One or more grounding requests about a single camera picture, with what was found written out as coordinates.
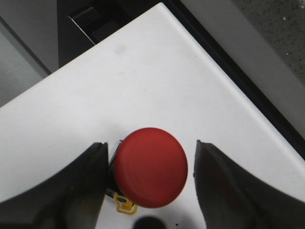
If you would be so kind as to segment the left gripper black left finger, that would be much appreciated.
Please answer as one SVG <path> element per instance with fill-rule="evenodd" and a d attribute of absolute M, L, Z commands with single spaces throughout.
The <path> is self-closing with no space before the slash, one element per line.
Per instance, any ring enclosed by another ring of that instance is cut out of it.
<path fill-rule="evenodd" d="M 60 172 L 0 204 L 2 229 L 93 229 L 108 178 L 108 145 L 94 143 Z"/>

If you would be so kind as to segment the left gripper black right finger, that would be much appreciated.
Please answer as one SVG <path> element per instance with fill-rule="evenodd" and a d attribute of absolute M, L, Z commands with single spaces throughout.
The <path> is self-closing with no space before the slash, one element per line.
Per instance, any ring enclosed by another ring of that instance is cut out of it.
<path fill-rule="evenodd" d="M 194 183 L 208 229 L 303 229 L 305 203 L 270 186 L 211 143 L 197 141 Z"/>

